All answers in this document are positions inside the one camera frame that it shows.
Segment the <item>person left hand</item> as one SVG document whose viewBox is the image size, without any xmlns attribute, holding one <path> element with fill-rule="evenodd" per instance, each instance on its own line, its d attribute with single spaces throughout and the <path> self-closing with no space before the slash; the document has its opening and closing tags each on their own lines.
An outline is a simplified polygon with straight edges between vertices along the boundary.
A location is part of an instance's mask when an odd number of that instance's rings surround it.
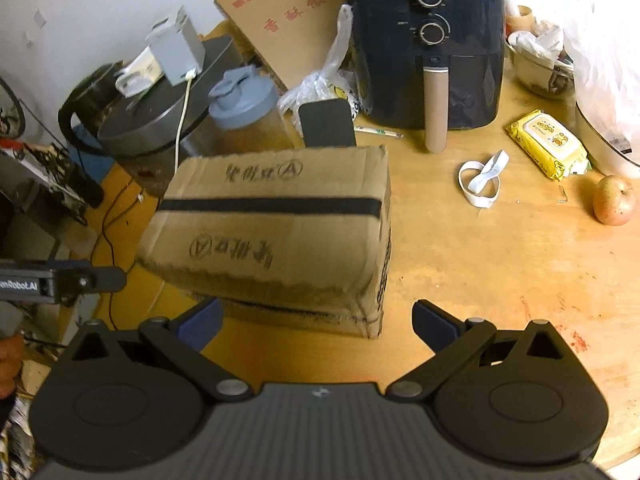
<svg viewBox="0 0 640 480">
<path fill-rule="evenodd" d="M 24 358 L 24 339 L 20 333 L 0 340 L 0 399 L 14 393 Z"/>
</svg>

